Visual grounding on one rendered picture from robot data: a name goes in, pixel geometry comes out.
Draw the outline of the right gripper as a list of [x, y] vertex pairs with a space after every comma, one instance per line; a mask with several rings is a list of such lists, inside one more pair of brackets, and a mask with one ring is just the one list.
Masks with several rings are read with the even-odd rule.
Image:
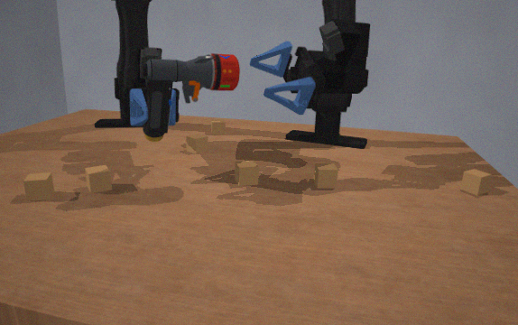
[[[179, 122], [179, 99], [180, 92], [176, 88], [173, 88], [171, 93], [169, 125], [175, 125], [175, 123]], [[146, 88], [124, 88], [124, 121], [130, 123], [131, 126], [142, 126], [148, 120], [146, 104]]]

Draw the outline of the small tan block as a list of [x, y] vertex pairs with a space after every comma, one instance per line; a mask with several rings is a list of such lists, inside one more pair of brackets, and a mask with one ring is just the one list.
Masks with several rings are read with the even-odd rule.
[[85, 168], [90, 193], [112, 190], [111, 175], [106, 165]]
[[254, 161], [235, 162], [235, 180], [239, 186], [258, 185], [259, 166]]
[[211, 133], [212, 133], [212, 135], [224, 135], [225, 134], [225, 120], [224, 119], [211, 119]]
[[208, 151], [208, 137], [205, 135], [188, 135], [186, 143], [188, 152], [198, 154]]
[[460, 189], [477, 196], [487, 193], [491, 176], [492, 174], [481, 172], [476, 169], [465, 171]]
[[54, 193], [51, 172], [29, 173], [23, 184], [27, 201], [50, 200]]
[[315, 163], [314, 182], [317, 188], [337, 188], [338, 168], [334, 163]]

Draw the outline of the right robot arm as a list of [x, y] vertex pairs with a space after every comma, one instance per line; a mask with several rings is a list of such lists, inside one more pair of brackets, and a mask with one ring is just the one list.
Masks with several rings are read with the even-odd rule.
[[115, 97], [119, 100], [121, 119], [99, 119], [95, 127], [143, 127], [131, 126], [124, 121], [124, 88], [146, 88], [142, 64], [146, 64], [149, 59], [162, 59], [162, 49], [148, 48], [147, 15], [151, 1], [119, 0], [118, 3], [116, 0], [120, 26], [120, 52], [117, 63], [118, 75], [116, 73], [117, 78], [115, 78]]

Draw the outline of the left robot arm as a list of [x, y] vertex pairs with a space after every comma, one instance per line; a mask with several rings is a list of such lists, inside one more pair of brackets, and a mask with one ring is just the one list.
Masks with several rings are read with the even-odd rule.
[[356, 0], [322, 0], [322, 5], [324, 25], [319, 31], [323, 51], [309, 53], [326, 78], [324, 88], [340, 90], [336, 94], [321, 94], [312, 108], [316, 112], [315, 132], [291, 130], [286, 139], [365, 149], [366, 138], [340, 135], [339, 128], [341, 112], [347, 112], [352, 94], [367, 87], [370, 23], [351, 23], [356, 21]]

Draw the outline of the grey pistol-grip hose nozzle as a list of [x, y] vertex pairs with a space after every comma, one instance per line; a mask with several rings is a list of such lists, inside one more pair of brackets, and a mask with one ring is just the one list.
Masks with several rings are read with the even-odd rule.
[[143, 125], [144, 137], [148, 141], [158, 142], [169, 130], [173, 82], [182, 81], [186, 103], [190, 103], [190, 96], [193, 102], [197, 102], [202, 88], [234, 90], [240, 69], [235, 55], [211, 53], [188, 61], [149, 59], [143, 64], [142, 73], [148, 109], [148, 120]]

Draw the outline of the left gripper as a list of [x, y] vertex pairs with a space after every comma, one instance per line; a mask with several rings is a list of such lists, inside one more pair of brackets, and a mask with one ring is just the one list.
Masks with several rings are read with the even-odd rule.
[[[303, 115], [306, 108], [315, 108], [322, 94], [336, 94], [339, 88], [324, 88], [326, 78], [318, 65], [310, 56], [306, 47], [298, 47], [295, 53], [298, 56], [295, 66], [289, 69], [291, 64], [290, 42], [283, 42], [273, 49], [257, 55], [250, 60], [250, 66], [266, 71], [278, 77], [283, 77], [286, 83], [266, 88], [264, 96], [289, 108], [298, 115]], [[259, 62], [276, 55], [280, 55], [278, 64], [268, 65]], [[319, 89], [318, 89], [319, 88]], [[276, 95], [276, 92], [290, 91], [298, 93], [295, 100]], [[317, 93], [316, 93], [317, 92]], [[313, 99], [314, 98], [314, 99]]]

